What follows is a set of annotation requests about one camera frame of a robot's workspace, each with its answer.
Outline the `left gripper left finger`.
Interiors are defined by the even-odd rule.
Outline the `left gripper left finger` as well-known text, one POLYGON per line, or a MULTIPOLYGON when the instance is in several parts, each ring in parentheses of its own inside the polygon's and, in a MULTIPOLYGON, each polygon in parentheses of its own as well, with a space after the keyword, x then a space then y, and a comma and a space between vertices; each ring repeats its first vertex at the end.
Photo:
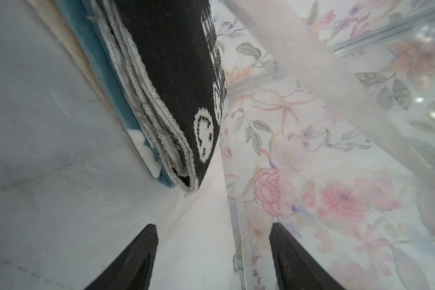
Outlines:
POLYGON ((148 224, 86 290, 148 290, 158 247, 157 228, 148 224))

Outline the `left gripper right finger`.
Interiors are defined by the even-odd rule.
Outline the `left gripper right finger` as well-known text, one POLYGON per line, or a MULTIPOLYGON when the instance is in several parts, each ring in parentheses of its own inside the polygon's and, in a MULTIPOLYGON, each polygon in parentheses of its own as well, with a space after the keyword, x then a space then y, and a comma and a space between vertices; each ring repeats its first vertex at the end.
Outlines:
POLYGON ((272 225, 269 241, 280 290, 344 290, 281 223, 272 225))

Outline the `black white patterned blanket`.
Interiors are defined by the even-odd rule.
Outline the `black white patterned blanket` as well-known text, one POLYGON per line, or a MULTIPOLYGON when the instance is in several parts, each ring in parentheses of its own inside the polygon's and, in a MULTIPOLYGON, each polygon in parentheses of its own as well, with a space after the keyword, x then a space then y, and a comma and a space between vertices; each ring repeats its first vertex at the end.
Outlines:
POLYGON ((127 102, 168 177, 200 188, 227 94, 208 1, 91 1, 127 102))

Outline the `clear plastic vacuum bag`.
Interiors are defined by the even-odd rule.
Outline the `clear plastic vacuum bag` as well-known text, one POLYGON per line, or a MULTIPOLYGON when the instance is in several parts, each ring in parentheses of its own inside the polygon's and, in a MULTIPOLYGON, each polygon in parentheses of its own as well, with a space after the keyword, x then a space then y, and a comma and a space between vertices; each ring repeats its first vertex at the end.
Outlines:
POLYGON ((279 290, 281 223, 346 290, 435 290, 435 1, 208 1, 227 94, 195 193, 150 173, 27 1, 0 1, 0 290, 279 290))

